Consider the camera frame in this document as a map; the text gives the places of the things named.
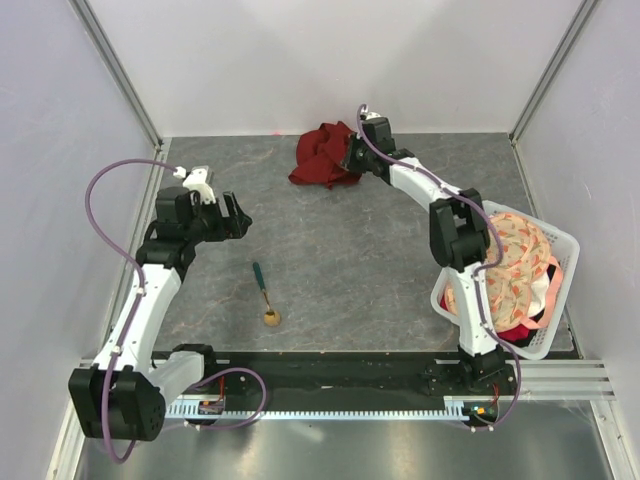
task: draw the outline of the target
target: green handle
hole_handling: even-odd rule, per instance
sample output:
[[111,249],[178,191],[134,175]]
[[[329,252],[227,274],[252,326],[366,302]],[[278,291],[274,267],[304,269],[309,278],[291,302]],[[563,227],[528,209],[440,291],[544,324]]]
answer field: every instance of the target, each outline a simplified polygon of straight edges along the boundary
[[253,273],[256,274],[256,280],[258,280],[258,285],[260,285],[260,290],[267,290],[267,287],[264,284],[264,278],[262,278],[262,270],[260,270],[260,264],[258,262],[253,262]]

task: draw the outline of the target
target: white plastic basket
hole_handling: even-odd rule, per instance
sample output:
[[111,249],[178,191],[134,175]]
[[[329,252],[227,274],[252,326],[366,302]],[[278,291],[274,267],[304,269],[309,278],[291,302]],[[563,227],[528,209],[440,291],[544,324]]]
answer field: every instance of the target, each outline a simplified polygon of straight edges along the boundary
[[[509,208],[498,203],[485,200],[484,202],[482,202],[482,204],[484,206],[484,210],[488,215],[495,215],[502,212],[512,212],[517,213],[518,215],[522,215],[523,217],[538,225],[538,227],[540,227],[540,229],[549,239],[553,256],[556,257],[558,263],[560,264],[560,268],[562,269],[562,285],[560,286],[560,290],[558,291],[556,306],[553,311],[551,321],[549,322],[549,326],[547,328],[539,329],[536,332],[536,336],[531,340],[529,346],[520,348],[512,345],[516,353],[522,358],[527,358],[529,360],[540,360],[546,357],[549,353],[549,350],[551,349],[551,342],[553,342],[553,337],[558,330],[558,325],[560,324],[560,318],[562,317],[564,305],[567,301],[567,295],[569,294],[569,287],[571,287],[573,274],[575,273],[576,265],[578,263],[580,245],[578,244],[578,241],[568,233],[558,230],[553,225],[549,225],[548,223],[545,223],[540,219],[530,217],[529,215],[519,212],[518,210],[514,210],[513,208]],[[438,281],[433,288],[433,292],[431,293],[431,305],[438,314],[442,315],[455,325],[458,325],[458,317],[446,311],[440,306],[440,300],[444,295],[446,286],[447,274],[444,270],[442,270],[442,272],[440,272],[440,276],[438,277]]]

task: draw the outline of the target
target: red garment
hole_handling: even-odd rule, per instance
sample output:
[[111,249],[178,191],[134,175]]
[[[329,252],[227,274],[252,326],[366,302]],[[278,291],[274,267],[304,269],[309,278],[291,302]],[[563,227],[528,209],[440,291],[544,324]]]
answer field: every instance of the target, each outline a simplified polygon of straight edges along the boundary
[[353,132],[344,123],[323,123],[318,130],[300,137],[296,149],[298,166],[289,174],[296,185],[353,185],[361,175],[346,171],[340,163],[347,154],[349,136]]
[[[440,299],[440,306],[447,310],[447,304],[444,301],[444,295],[442,296],[442,298]],[[507,330],[506,332],[500,332],[498,333],[498,336],[502,339],[502,340],[506,340],[507,342],[513,343],[517,340],[522,340],[525,339],[527,337],[529,337],[529,332],[531,330],[529,330],[527,327],[525,327],[524,325],[522,325],[521,323],[518,324],[517,327],[512,328],[511,330]]]

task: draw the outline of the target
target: white backdrop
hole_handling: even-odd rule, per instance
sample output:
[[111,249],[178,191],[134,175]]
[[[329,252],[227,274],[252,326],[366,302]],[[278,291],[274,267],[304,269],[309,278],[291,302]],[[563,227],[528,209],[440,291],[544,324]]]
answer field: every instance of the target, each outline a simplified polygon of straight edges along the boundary
[[92,0],[165,136],[508,131],[580,0]]
[[[153,149],[67,0],[0,15],[0,478],[45,478],[74,367],[95,351],[122,263],[83,196],[101,167]],[[148,171],[96,187],[98,220],[129,242]]]
[[569,296],[640,454],[640,4],[601,2],[521,142],[543,216],[582,247]]

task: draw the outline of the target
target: gray floor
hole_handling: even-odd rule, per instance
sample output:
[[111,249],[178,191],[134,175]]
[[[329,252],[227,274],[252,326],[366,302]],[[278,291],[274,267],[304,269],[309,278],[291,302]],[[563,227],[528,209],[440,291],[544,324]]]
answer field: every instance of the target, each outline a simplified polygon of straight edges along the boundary
[[[505,134],[396,139],[449,183],[530,211]],[[440,268],[429,251],[426,212],[373,176],[333,190],[291,184],[296,144],[290,136],[173,140],[169,163],[211,166],[217,194],[234,191],[254,224],[242,240],[198,247],[156,348],[455,350],[457,328],[429,301]],[[253,261],[282,314],[277,328],[262,321]],[[566,323],[553,348],[572,348]]]
[[168,429],[123,466],[87,441],[76,480],[612,479],[588,402],[523,402],[493,433],[399,420]]

